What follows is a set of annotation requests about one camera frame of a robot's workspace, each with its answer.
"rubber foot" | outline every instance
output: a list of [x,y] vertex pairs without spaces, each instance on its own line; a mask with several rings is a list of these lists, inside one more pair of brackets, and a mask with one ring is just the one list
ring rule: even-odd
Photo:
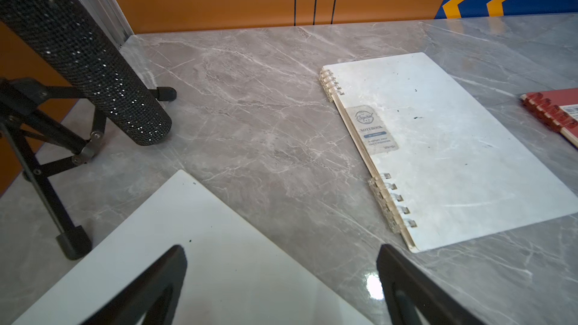
[[172,87],[157,87],[159,102],[172,102],[177,99],[177,91]]
[[92,250],[92,241],[82,226],[61,233],[56,236],[56,241],[69,260],[78,260]]

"notebook spiral binding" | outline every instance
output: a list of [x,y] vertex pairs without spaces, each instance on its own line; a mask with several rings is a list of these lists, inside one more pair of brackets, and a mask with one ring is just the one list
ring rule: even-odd
[[342,92],[339,83],[329,69],[323,69],[321,73],[319,73],[319,82],[321,83],[323,90],[327,95],[327,99],[329,99],[330,102],[333,102],[333,94],[343,96],[344,93]]
[[553,131],[560,132],[562,128],[575,128],[578,122],[541,92],[527,93],[521,97],[524,105],[544,124]]
[[[387,224],[394,233],[400,233],[401,226],[416,228],[417,223],[409,216],[411,211],[408,207],[400,204],[400,202],[403,202],[403,196],[394,192],[398,190],[397,185],[393,182],[385,182],[383,181],[384,179],[391,179],[391,175],[389,173],[380,173],[379,177],[370,178],[368,183],[373,197],[378,201],[379,207],[386,217]],[[403,220],[403,224],[395,219],[394,208]]]

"tripod leg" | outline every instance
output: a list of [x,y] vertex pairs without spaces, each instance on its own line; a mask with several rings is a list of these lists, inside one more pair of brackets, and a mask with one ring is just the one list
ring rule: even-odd
[[44,112],[36,110],[24,118],[24,122],[39,131],[44,136],[58,142],[75,155],[82,152],[87,141],[65,126],[47,116]]
[[94,108],[94,116],[92,117],[92,129],[90,130],[90,133],[100,132],[101,134],[104,134],[105,127],[106,127],[105,114],[99,111],[98,109]]
[[56,240],[64,255],[70,260],[77,260],[88,254],[92,249],[92,242],[89,236],[82,226],[74,226],[48,177],[42,172],[40,163],[37,161],[33,150],[28,145],[20,129],[4,123],[0,123],[0,129],[4,132],[28,179],[30,179],[54,224],[60,231],[60,235],[56,237]]

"spiral notebook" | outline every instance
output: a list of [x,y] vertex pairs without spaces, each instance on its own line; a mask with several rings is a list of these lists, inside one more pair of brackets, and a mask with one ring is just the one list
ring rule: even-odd
[[574,193],[426,54],[332,64],[319,78],[412,252],[578,212]]
[[531,92],[520,99],[539,120],[578,148],[578,88]]

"black microphone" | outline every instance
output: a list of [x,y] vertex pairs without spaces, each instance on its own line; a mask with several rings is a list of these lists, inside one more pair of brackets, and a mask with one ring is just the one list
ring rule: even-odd
[[169,132],[168,114],[78,0],[1,0],[0,20],[137,144]]

